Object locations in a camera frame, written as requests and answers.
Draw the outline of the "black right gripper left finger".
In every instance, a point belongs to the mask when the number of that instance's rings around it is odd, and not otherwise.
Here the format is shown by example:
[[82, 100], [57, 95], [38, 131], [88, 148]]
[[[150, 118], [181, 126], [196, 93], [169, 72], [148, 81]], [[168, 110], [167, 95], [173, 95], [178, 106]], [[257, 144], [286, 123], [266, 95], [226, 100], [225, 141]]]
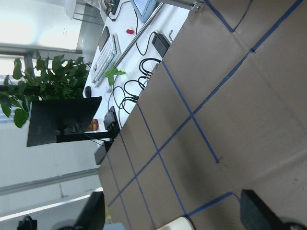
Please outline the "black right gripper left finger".
[[105, 225], [105, 197], [103, 191], [92, 192], [75, 224], [75, 230], [102, 230]]

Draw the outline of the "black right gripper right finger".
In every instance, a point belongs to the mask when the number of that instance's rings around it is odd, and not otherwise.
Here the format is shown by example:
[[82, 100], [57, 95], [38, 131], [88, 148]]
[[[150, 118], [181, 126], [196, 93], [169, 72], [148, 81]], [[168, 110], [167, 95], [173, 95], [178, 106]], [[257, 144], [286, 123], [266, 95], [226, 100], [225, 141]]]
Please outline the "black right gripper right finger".
[[289, 229], [253, 190], [241, 191], [240, 220], [246, 230]]

